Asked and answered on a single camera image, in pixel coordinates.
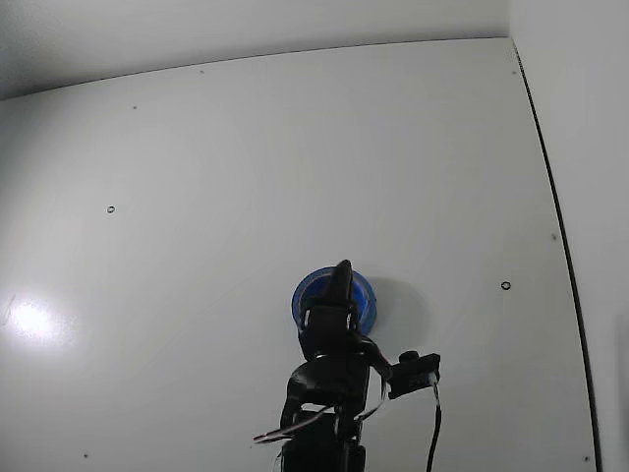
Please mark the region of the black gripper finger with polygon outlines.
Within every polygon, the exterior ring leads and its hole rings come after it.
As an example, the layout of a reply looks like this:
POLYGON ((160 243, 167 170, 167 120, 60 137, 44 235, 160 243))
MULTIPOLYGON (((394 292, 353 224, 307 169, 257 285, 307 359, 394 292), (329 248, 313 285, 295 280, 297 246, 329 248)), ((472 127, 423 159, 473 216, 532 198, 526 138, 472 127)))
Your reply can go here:
POLYGON ((353 303, 353 268, 349 260, 326 267, 322 273, 323 288, 316 296, 321 305, 350 307, 353 303))

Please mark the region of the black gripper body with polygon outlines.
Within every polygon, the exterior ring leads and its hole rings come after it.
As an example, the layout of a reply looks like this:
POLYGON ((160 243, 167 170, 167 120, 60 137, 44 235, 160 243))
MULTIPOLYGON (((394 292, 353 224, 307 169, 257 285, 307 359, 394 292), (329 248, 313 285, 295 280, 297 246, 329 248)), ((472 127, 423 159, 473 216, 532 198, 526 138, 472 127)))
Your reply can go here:
POLYGON ((301 312, 298 339, 306 361, 366 352, 354 303, 311 304, 301 312))

